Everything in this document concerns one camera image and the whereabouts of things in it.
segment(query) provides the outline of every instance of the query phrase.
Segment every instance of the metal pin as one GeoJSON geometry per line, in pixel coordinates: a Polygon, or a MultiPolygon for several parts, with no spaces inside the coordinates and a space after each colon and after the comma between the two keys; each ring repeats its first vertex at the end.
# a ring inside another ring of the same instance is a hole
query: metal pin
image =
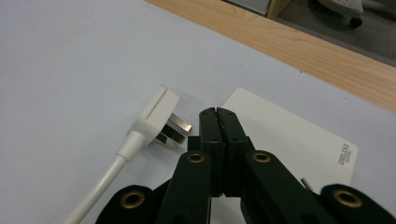
{"type": "Polygon", "coordinates": [[[305,188],[311,192],[314,192],[314,190],[312,189],[312,187],[309,185],[308,181],[306,181],[305,178],[301,179],[301,182],[303,183],[303,185],[305,186],[305,188]]]}
{"type": "Polygon", "coordinates": [[[169,120],[174,123],[177,127],[181,128],[182,130],[186,131],[189,133],[192,129],[192,126],[184,121],[183,119],[179,118],[176,114],[172,113],[171,117],[169,117],[169,120]]]}
{"type": "Polygon", "coordinates": [[[163,133],[165,136],[171,138],[172,140],[174,140],[175,142],[182,144],[184,142],[184,140],[186,139],[186,137],[181,134],[178,133],[175,129],[173,129],[171,126],[165,124],[165,126],[163,126],[163,129],[161,130],[161,133],[163,133]]]}
{"type": "Polygon", "coordinates": [[[163,133],[159,133],[156,138],[170,148],[177,148],[177,142],[166,137],[163,133]]]}

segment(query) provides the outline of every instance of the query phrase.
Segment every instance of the power cord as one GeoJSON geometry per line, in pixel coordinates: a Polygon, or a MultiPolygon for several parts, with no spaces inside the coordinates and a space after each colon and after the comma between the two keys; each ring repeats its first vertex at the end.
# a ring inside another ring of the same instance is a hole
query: power cord
{"type": "Polygon", "coordinates": [[[160,87],[128,131],[113,164],[63,224],[80,223],[99,201],[123,166],[132,161],[140,149],[146,147],[154,139],[157,138],[169,147],[177,147],[178,144],[184,142],[185,136],[166,124],[169,120],[186,133],[191,131],[190,124],[173,114],[179,99],[179,96],[165,86],[160,87]]]}

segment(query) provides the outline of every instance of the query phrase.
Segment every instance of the screw hole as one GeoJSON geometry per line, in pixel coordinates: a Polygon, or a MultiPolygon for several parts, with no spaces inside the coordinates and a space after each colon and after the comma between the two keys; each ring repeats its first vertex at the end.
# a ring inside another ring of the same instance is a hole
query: screw hole
{"type": "Polygon", "coordinates": [[[188,159],[190,162],[199,163],[204,161],[205,157],[201,154],[191,154],[188,159]]]}
{"type": "Polygon", "coordinates": [[[132,209],[140,206],[145,201],[145,195],[139,190],[132,190],[124,194],[121,198],[121,206],[132,209]]]}
{"type": "Polygon", "coordinates": [[[270,161],[270,157],[264,153],[256,153],[253,155],[253,160],[257,162],[268,162],[270,161]]]}
{"type": "Polygon", "coordinates": [[[348,207],[357,208],[363,205],[359,197],[344,189],[335,190],[333,196],[339,203],[348,207]]]}

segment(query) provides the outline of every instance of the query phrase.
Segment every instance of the black mechanical arm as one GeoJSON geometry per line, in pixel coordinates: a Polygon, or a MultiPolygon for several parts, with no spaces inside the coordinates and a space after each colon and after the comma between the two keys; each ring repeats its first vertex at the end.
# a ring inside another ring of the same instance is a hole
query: black mechanical arm
{"type": "Polygon", "coordinates": [[[120,190],[96,224],[206,224],[211,198],[222,194],[241,198],[248,224],[396,223],[351,187],[330,185],[320,195],[306,189],[275,155],[254,148],[234,112],[208,108],[172,179],[155,190],[120,190]]]}

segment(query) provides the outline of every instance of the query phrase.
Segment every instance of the white table surface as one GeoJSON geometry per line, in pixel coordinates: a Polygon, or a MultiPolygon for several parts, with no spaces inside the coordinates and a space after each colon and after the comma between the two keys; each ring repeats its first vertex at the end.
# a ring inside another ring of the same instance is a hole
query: white table surface
{"type": "MultiPolygon", "coordinates": [[[[161,84],[176,114],[245,88],[359,149],[352,187],[396,215],[396,116],[144,1],[0,2],[0,223],[61,223],[114,159],[161,84]]],[[[151,144],[82,223],[129,185],[156,188],[186,150],[151,144]]],[[[243,223],[236,199],[212,223],[243,223]]]]}

